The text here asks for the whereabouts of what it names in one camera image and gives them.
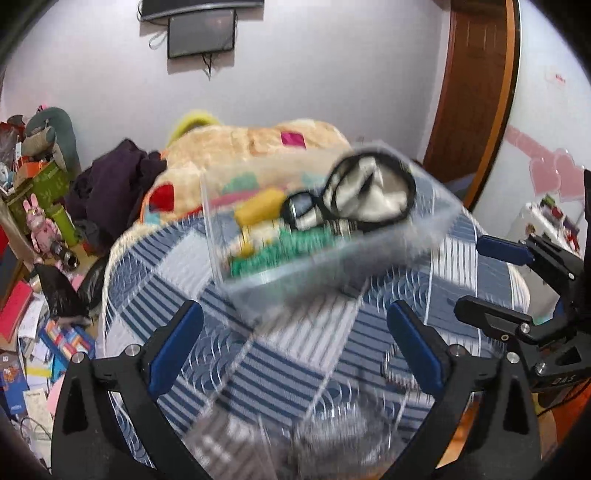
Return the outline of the black white round pouch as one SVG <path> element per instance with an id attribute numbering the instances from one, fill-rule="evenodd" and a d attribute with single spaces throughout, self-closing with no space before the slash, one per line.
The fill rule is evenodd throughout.
<path id="1" fill-rule="evenodd" d="M 366 234 L 405 221 L 417 185 L 408 165 L 376 149 L 342 157 L 325 185 L 291 194 L 280 219 L 293 231 L 328 229 L 335 236 Z"/>

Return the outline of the clear plastic storage box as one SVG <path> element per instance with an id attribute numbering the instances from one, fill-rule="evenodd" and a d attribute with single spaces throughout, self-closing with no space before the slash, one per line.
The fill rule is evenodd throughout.
<path id="1" fill-rule="evenodd" d="M 214 282 L 249 320 L 423 259 L 462 209 L 382 142 L 215 165 L 201 199 Z"/>

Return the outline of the green knitted cloth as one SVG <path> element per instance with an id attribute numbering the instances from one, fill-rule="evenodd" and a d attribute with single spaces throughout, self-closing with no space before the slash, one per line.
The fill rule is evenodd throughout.
<path id="1" fill-rule="evenodd" d="M 243 239 L 238 251 L 228 255 L 228 276 L 242 278 L 311 256 L 335 245 L 337 238 L 328 228 L 294 231 L 280 228 L 270 240 L 256 244 Z"/>

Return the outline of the yellow green sponge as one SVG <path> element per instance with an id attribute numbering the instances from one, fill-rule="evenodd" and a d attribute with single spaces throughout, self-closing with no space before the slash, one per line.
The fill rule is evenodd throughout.
<path id="1" fill-rule="evenodd" d="M 280 217 L 280 209 L 286 199 L 287 195 L 283 190 L 262 190 L 235 209 L 235 221 L 239 227 L 250 227 L 260 222 L 276 220 Z"/>

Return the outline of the white toy vehicle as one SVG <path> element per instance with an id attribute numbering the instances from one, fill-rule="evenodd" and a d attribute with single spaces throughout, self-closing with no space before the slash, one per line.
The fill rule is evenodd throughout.
<path id="1" fill-rule="evenodd" d="M 568 239 L 567 230 L 563 225 L 563 217 L 557 219 L 548 206 L 539 203 L 526 203 L 517 217 L 521 222 L 518 228 L 520 238 L 538 235 L 580 257 L 580 248 L 573 240 Z"/>

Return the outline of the blue white patterned cloth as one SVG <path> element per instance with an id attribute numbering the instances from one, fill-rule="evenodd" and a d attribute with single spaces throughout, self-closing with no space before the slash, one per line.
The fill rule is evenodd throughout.
<path id="1" fill-rule="evenodd" d="M 304 302 L 256 326 L 243 322 L 211 277 L 204 222 L 191 216 L 163 227 L 135 226 L 111 250 L 97 353 L 144 343 L 186 300 L 204 327 L 171 390 L 158 405 L 172 429 L 215 479 L 259 479 L 256 422 L 290 428 L 368 394 L 411 439 L 432 407 L 394 350 L 386 313 L 407 302 L 450 344 L 496 356 L 502 345 L 459 322 L 454 306 L 473 295 L 526 311 L 528 287 L 509 264 L 478 255 L 481 226 L 461 214 L 434 254 L 391 268 L 362 293 Z"/>

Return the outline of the pink heart decoration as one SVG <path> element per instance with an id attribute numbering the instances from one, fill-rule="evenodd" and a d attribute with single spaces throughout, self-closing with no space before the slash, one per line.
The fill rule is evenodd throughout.
<path id="1" fill-rule="evenodd" d="M 529 163 L 534 194 L 557 193 L 563 202 L 584 199 L 584 171 L 564 149 L 556 150 L 546 157 L 533 157 Z"/>

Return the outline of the colourful blue book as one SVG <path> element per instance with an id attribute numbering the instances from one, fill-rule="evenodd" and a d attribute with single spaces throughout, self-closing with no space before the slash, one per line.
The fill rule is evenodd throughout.
<path id="1" fill-rule="evenodd" d="M 47 320 L 39 331 L 40 340 L 62 363 L 67 364 L 76 353 L 84 353 L 90 359 L 95 356 L 94 339 L 78 325 L 60 326 Z"/>

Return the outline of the silver glitter cloth in bag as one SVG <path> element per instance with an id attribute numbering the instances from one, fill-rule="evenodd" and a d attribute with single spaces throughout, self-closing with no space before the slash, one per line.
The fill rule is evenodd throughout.
<path id="1" fill-rule="evenodd" d="M 184 436 L 213 479 L 377 479 L 405 448 L 377 408 L 346 402 L 292 427 L 252 422 L 214 407 Z"/>

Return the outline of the black plastic bag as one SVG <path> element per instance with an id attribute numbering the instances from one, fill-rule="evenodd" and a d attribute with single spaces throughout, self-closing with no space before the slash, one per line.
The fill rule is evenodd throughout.
<path id="1" fill-rule="evenodd" d="M 37 273 L 52 320 L 60 324 L 87 325 L 90 313 L 102 301 L 106 257 L 99 258 L 83 276 L 77 289 L 55 266 L 38 263 Z"/>

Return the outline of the brown wooden door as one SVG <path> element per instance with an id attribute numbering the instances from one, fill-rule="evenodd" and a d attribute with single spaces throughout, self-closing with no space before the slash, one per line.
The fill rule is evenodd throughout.
<path id="1" fill-rule="evenodd" d="M 516 1 L 452 1 L 446 64 L 424 168 L 472 210 L 505 133 L 520 46 Z"/>

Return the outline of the red box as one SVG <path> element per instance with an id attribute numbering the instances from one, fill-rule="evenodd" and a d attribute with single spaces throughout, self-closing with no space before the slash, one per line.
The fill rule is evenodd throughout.
<path id="1" fill-rule="evenodd" d="M 17 330 L 32 298 L 29 270 L 18 260 L 1 230 L 1 349 L 16 350 Z"/>

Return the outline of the dark purple clothing pile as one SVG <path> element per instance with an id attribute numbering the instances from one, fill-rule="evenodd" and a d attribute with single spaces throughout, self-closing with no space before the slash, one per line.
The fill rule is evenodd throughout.
<path id="1" fill-rule="evenodd" d="M 157 151 L 146 152 L 124 139 L 74 179 L 66 210 L 74 221 L 95 225 L 112 245 L 139 218 L 144 196 L 166 168 Z"/>

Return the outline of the pink bunny doll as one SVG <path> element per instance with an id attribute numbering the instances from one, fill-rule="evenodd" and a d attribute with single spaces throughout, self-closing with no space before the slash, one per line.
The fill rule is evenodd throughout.
<path id="1" fill-rule="evenodd" d="M 33 249 L 40 256 L 52 256 L 57 260 L 58 257 L 52 251 L 52 245 L 61 241 L 61 233 L 56 224 L 46 216 L 34 193 L 30 195 L 29 199 L 24 199 L 22 204 Z"/>

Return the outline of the green bottle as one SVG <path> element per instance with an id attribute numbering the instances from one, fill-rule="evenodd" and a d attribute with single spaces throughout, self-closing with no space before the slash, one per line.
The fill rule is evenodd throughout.
<path id="1" fill-rule="evenodd" d="M 79 243 L 79 236 L 69 214 L 62 204 L 51 206 L 48 215 L 56 224 L 63 241 L 68 247 L 76 246 Z"/>

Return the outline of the beige plush blanket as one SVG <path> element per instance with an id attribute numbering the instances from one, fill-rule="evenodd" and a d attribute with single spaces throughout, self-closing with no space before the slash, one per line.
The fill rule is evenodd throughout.
<path id="1" fill-rule="evenodd" d="M 200 176 L 211 166 L 297 150 L 348 146 L 349 141 L 335 126 L 311 119 L 291 120 L 273 127 L 209 124 L 194 128 L 161 152 L 166 170 L 144 196 L 139 221 L 148 224 L 149 216 L 154 215 L 154 223 L 162 225 L 199 210 Z"/>

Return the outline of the green cardboard box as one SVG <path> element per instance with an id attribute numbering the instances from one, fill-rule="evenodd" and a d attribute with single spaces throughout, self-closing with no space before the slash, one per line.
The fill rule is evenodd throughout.
<path id="1" fill-rule="evenodd" d="M 35 194 L 40 207 L 47 209 L 68 193 L 72 179 L 70 173 L 63 171 L 51 161 L 37 175 L 25 180 L 8 196 L 5 203 L 23 234 L 29 233 L 23 201 Z"/>

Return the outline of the yellow green plush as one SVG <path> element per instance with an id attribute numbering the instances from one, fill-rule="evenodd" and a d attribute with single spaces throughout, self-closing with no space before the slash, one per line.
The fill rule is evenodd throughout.
<path id="1" fill-rule="evenodd" d="M 211 113 L 202 110 L 192 110 L 184 114 L 176 122 L 168 137 L 167 147 L 191 130 L 211 125 L 221 125 L 221 122 Z"/>

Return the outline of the green dinosaur plush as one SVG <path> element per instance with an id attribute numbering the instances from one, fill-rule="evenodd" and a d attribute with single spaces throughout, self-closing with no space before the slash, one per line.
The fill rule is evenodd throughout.
<path id="1" fill-rule="evenodd" d="M 21 153 L 38 160 L 50 157 L 72 176 L 81 172 L 73 124 L 69 115 L 58 107 L 40 110 L 28 121 Z"/>

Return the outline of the small grey wall monitor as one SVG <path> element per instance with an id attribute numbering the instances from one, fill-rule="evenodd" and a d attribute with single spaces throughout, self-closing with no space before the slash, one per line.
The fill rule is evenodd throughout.
<path id="1" fill-rule="evenodd" d="M 232 51 L 237 19 L 235 9 L 195 11 L 170 17 L 167 58 Z"/>

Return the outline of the black wall television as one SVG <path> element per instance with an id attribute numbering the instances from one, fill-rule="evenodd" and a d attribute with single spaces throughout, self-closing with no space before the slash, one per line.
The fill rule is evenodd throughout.
<path id="1" fill-rule="evenodd" d="M 198 11 L 263 6 L 263 0 L 142 0 L 138 12 L 141 21 L 148 21 Z"/>

